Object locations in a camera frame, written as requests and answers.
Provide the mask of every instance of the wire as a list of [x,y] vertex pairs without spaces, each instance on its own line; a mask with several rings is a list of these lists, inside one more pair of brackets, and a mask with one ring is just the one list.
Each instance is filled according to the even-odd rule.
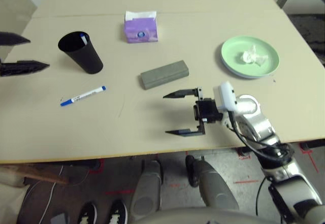
[[[291,146],[289,146],[288,144],[278,144],[278,145],[265,145],[266,147],[269,147],[269,148],[277,148],[279,150],[282,150],[284,151],[284,154],[282,155],[282,157],[278,157],[278,156],[271,156],[271,155],[267,155],[257,149],[255,149],[253,146],[251,146],[250,144],[247,143],[246,139],[244,136],[242,136],[239,132],[238,132],[238,129],[237,129],[237,124],[236,124],[236,121],[235,121],[235,118],[234,118],[234,114],[233,112],[229,111],[229,119],[230,119],[230,122],[232,124],[232,127],[233,127],[233,132],[235,132],[235,134],[237,135],[237,137],[251,150],[253,151],[257,156],[260,156],[264,159],[267,159],[269,161],[272,161],[272,162],[283,162],[287,159],[290,159],[292,157],[292,155],[294,154],[294,150],[292,149]],[[263,144],[261,142],[258,142],[258,141],[255,141],[255,140],[251,140],[252,142],[254,143],[257,143],[257,144]]]
[[257,191],[256,201],[255,201],[255,214],[256,214],[256,216],[258,216],[258,197],[259,197],[259,193],[261,192],[261,188],[262,188],[263,183],[265,182],[265,180],[266,180],[266,177],[263,178],[263,181],[259,185],[259,188],[258,188],[258,191]]
[[31,188],[30,190],[28,191],[28,193],[25,195],[25,198],[23,200],[23,202],[21,203],[21,207],[24,205],[24,203],[26,202],[27,200],[27,197],[30,195],[30,193],[34,190],[34,188],[40,183],[41,181],[38,181],[37,183],[35,183]]
[[[62,171],[63,171],[63,165],[61,166],[61,170],[60,170],[60,172],[59,172],[59,176],[61,175]],[[44,218],[44,216],[45,216],[45,214],[46,214],[46,211],[47,211],[47,209],[49,208],[49,205],[50,205],[50,203],[51,203],[51,199],[52,199],[52,196],[53,196],[53,191],[54,191],[55,186],[56,186],[56,182],[53,183],[53,186],[52,186],[52,189],[51,189],[51,194],[50,194],[49,201],[47,202],[46,208],[45,208],[45,210],[44,210],[44,212],[43,212],[43,215],[42,215],[42,217],[41,217],[41,219],[40,219],[39,224],[42,223],[43,218]]]
[[67,187],[74,187],[74,186],[80,185],[81,183],[83,183],[83,182],[87,179],[87,177],[88,177],[88,175],[89,175],[89,172],[90,172],[90,171],[88,171],[88,172],[86,173],[85,177],[84,177],[80,182],[75,183],[75,184],[68,184],[68,185],[66,185],[66,186],[67,186]]
[[[85,177],[84,177],[80,182],[75,183],[75,184],[69,184],[69,185],[66,185],[66,186],[67,186],[67,187],[78,186],[78,185],[80,185],[81,183],[83,183],[83,182],[87,179],[88,175],[89,175],[89,171],[86,173]],[[30,193],[31,193],[31,192],[35,189],[35,187],[36,187],[38,184],[40,184],[41,182],[43,182],[43,181],[38,181],[37,183],[35,183],[35,184],[30,188],[30,190],[29,190],[28,193],[26,194],[26,196],[25,196],[23,202],[21,203],[21,208],[23,207],[23,205],[24,205],[24,203],[26,202],[26,200],[27,200],[28,196],[30,195]]]

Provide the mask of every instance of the white marker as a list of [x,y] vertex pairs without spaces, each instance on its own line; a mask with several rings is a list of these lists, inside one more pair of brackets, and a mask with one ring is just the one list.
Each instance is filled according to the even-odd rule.
[[92,91],[89,91],[87,93],[83,93],[81,95],[78,95],[78,96],[76,96],[76,97],[74,97],[74,98],[72,98],[70,100],[64,101],[64,102],[61,103],[61,106],[66,106],[66,105],[72,104],[72,103],[74,103],[74,102],[76,102],[78,100],[81,100],[81,99],[86,98],[86,97],[88,97],[90,95],[93,95],[93,94],[100,93],[100,92],[102,92],[104,90],[106,90],[105,86],[99,87],[99,88],[94,89]]
[[82,41],[85,43],[85,45],[87,45],[88,42],[87,42],[87,39],[86,39],[85,35],[84,34],[80,34],[80,37],[81,37]]

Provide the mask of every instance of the black sneaker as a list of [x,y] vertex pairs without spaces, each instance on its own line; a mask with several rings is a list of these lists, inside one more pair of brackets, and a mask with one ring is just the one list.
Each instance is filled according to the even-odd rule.
[[86,203],[79,214],[78,224],[95,224],[97,219],[97,209],[92,202]]
[[108,216],[109,224],[126,224],[127,210],[122,200],[115,200],[112,204],[110,215]]
[[193,167],[193,163],[195,162],[195,158],[192,155],[188,155],[185,158],[185,165],[186,165],[186,171],[187,171],[187,178],[188,178],[188,182],[189,185],[191,185],[192,187],[197,187],[199,186],[199,179],[196,176],[195,172],[194,172],[194,167]]

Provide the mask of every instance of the black cup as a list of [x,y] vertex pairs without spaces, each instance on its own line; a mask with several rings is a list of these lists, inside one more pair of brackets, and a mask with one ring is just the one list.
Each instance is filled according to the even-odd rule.
[[94,74],[103,69],[103,63],[85,32],[76,31],[65,35],[60,39],[58,47],[87,73]]

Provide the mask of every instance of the sponge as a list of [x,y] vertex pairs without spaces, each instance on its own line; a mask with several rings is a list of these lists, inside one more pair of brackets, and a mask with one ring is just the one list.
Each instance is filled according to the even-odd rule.
[[188,67],[183,60],[141,73],[145,89],[174,81],[189,75]]

